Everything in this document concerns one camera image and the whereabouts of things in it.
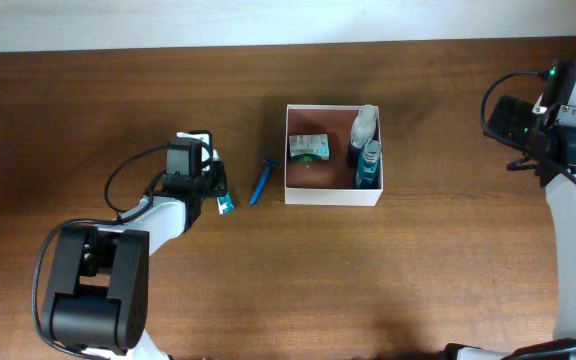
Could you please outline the blue disposable razor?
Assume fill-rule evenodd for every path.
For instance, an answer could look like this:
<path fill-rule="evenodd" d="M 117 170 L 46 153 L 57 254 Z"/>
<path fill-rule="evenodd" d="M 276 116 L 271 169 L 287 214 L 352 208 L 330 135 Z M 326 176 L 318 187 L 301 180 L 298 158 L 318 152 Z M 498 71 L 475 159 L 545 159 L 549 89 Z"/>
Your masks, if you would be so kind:
<path fill-rule="evenodd" d="M 250 200 L 249 200 L 249 204 L 250 205 L 256 205 L 259 201 L 259 198 L 261 197 L 261 194 L 270 178 L 270 175 L 272 173 L 272 171 L 276 168 L 280 168 L 282 166 L 282 163 L 278 160 L 274 160 L 271 158 L 265 158 L 263 160 L 264 163 L 264 168 L 263 171 L 259 177 L 259 180 L 254 188 L 254 191 L 251 194 Z"/>

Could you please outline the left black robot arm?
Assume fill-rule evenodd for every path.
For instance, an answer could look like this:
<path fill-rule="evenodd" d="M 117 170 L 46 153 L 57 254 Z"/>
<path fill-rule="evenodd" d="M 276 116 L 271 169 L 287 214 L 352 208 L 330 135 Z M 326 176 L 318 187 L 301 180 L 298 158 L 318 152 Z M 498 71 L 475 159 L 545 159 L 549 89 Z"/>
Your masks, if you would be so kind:
<path fill-rule="evenodd" d="M 166 167 L 138 204 L 112 220 L 76 218 L 46 236 L 32 277 L 39 338 L 79 359 L 165 359 L 145 327 L 149 260 L 186 233 L 203 202 L 227 192 L 223 161 L 207 130 L 162 145 Z"/>

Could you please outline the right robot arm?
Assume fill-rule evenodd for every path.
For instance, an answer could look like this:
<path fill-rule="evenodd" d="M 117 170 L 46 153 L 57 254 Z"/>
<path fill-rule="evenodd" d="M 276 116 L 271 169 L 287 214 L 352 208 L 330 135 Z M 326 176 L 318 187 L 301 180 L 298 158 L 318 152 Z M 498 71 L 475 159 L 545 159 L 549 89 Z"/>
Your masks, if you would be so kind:
<path fill-rule="evenodd" d="M 503 95 L 480 124 L 485 136 L 521 152 L 507 170 L 534 171 L 545 190 L 558 273 L 553 338 L 509 353 L 449 343 L 441 359 L 576 359 L 576 61 L 556 60 L 536 75 L 545 87 L 535 103 Z"/>

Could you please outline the teal mouthwash bottle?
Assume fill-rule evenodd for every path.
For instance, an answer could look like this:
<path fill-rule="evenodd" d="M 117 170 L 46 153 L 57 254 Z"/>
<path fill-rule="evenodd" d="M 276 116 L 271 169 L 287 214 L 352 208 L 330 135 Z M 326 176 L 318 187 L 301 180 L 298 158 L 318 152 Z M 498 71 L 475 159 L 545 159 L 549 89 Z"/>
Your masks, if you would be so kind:
<path fill-rule="evenodd" d="M 377 140 L 371 140 L 363 147 L 354 178 L 355 189 L 372 189 L 376 186 L 381 153 L 382 146 Z"/>

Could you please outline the green white soap box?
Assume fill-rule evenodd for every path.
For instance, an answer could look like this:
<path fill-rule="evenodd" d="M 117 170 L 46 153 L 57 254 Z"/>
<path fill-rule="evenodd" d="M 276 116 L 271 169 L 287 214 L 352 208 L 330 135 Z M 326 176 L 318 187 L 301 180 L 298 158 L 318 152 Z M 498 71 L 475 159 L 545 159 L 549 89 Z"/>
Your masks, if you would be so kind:
<path fill-rule="evenodd" d="M 330 158 L 327 134 L 290 135 L 288 150 L 291 161 L 327 161 Z"/>

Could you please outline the green white toothpaste tube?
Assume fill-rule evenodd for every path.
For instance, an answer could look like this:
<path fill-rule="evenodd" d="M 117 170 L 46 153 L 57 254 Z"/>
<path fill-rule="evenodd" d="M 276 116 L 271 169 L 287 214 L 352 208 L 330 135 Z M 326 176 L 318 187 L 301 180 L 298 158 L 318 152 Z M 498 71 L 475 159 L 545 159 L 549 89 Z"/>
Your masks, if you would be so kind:
<path fill-rule="evenodd" d="M 217 197 L 218 211 L 220 215 L 225 215 L 234 210 L 234 203 L 227 190 L 227 179 L 224 168 L 224 163 L 220 158 L 218 151 L 213 151 L 213 160 L 215 164 L 216 175 L 218 177 L 218 184 L 222 188 L 223 195 Z"/>

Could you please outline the dark blue clear-cap bottle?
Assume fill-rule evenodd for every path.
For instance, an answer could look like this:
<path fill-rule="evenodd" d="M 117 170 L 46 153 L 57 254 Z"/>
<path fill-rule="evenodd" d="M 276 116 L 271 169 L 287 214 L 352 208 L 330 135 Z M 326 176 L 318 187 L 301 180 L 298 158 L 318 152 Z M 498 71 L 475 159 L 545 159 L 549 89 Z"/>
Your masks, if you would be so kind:
<path fill-rule="evenodd" d="M 353 168 L 357 167 L 359 155 L 363 147 L 370 142 L 377 129 L 378 107 L 363 105 L 353 121 L 350 140 L 347 148 L 346 163 Z"/>

